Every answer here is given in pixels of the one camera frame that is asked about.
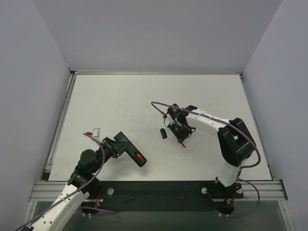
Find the gray wall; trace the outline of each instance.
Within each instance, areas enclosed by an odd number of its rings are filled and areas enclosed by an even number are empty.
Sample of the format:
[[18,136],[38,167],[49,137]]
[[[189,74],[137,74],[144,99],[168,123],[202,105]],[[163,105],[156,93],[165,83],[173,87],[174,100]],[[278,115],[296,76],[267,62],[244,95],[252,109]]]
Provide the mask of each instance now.
[[242,71],[281,0],[34,0],[71,70]]
[[21,223],[69,77],[33,2],[0,1],[0,230]]
[[244,86],[296,230],[307,230],[308,1],[284,0],[244,70]]

